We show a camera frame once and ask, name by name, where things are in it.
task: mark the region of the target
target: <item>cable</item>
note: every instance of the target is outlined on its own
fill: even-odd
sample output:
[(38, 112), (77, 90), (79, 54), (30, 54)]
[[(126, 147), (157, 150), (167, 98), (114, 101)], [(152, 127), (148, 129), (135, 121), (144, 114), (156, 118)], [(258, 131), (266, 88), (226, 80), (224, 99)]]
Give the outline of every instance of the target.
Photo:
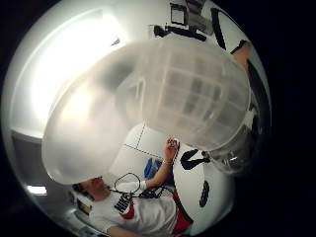
[[(127, 175), (133, 175), (133, 176), (136, 177), (137, 180), (138, 180), (138, 188), (137, 188), (135, 191), (130, 192), (130, 193), (122, 192), (122, 191), (119, 191), (119, 190), (117, 189), (117, 182), (118, 182), (119, 180), (121, 180), (122, 178), (124, 178), (125, 176), (127, 176)], [(167, 188), (167, 187), (165, 187), (165, 186), (159, 186), (159, 187), (155, 187), (155, 188), (146, 189), (146, 190), (144, 190), (141, 194), (135, 195), (135, 193), (136, 193), (139, 189), (140, 189), (140, 179), (139, 179), (139, 177), (138, 177), (137, 175), (133, 174), (133, 173), (127, 173), (127, 174), (125, 174), (125, 175), (119, 177), (119, 178), (115, 181), (115, 189), (112, 190), (112, 191), (113, 191), (113, 192), (116, 192), (116, 193), (119, 193), (119, 194), (122, 194), (122, 195), (129, 195), (130, 198), (159, 198), (159, 197), (162, 195), (162, 193), (163, 193), (164, 190), (169, 191), (171, 194), (173, 193), (173, 191), (172, 191), (171, 189), (169, 189), (169, 188)]]

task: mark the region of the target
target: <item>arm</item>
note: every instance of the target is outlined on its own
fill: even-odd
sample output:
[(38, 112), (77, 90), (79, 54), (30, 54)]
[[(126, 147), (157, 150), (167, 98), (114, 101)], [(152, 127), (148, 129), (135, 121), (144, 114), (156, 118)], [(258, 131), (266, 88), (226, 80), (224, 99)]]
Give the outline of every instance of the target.
[(172, 237), (172, 235), (138, 235), (117, 226), (110, 227), (107, 234), (111, 237)]
[(248, 75), (248, 62), (247, 58), (250, 51), (250, 43), (245, 42), (238, 50), (236, 50), (232, 55), (236, 61), (245, 69)]
[(161, 164), (159, 170), (155, 174), (155, 176), (146, 181), (146, 188), (153, 188), (161, 186), (169, 176), (169, 173), (172, 169), (172, 162), (177, 150), (177, 145), (175, 147), (172, 146), (171, 142), (174, 140), (172, 138), (168, 138), (163, 146), (164, 149), (164, 162)]

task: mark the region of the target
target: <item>dark hair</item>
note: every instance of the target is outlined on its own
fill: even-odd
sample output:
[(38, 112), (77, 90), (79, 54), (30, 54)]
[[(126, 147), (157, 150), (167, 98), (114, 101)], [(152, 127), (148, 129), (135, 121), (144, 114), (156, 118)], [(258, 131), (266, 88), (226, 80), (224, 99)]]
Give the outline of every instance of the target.
[(79, 184), (74, 184), (74, 185), (72, 185), (72, 189), (73, 189), (75, 192), (77, 192), (77, 193), (83, 195), (84, 197), (87, 197), (87, 198), (90, 199), (90, 200), (94, 200), (94, 198), (93, 198), (91, 195), (89, 195), (88, 192), (83, 191), (83, 188), (82, 188), (82, 186), (81, 186), (80, 183), (79, 183)]

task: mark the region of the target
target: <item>man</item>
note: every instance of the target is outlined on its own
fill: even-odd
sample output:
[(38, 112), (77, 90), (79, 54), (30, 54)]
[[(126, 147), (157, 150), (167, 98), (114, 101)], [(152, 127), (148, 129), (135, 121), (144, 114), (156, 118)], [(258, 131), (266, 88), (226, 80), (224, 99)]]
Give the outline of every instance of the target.
[[(162, 165), (152, 179), (140, 182), (142, 190), (159, 187), (166, 181), (177, 148), (174, 139), (166, 140)], [(118, 190), (129, 193), (138, 185), (138, 182), (123, 183)], [(130, 197), (109, 190), (102, 178), (82, 182), (73, 188), (93, 201), (89, 214), (91, 223), (112, 237), (172, 236), (183, 233), (191, 225), (181, 207), (176, 205), (176, 193), (174, 198)]]

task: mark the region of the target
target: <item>white panel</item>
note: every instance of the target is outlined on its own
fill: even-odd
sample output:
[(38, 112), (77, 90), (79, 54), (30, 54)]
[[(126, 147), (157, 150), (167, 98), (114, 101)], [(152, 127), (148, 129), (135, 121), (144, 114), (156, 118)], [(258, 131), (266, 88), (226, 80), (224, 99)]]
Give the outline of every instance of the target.
[(162, 158), (163, 144), (168, 137), (167, 134), (145, 126), (137, 149)]
[[(130, 172), (144, 180), (144, 168), (151, 156), (128, 146), (123, 146), (118, 153), (116, 161), (110, 168), (110, 172), (118, 177)], [(131, 175), (122, 179), (123, 181), (137, 181)]]
[(126, 137), (124, 144), (136, 148), (144, 126), (145, 124), (141, 123), (132, 128)]

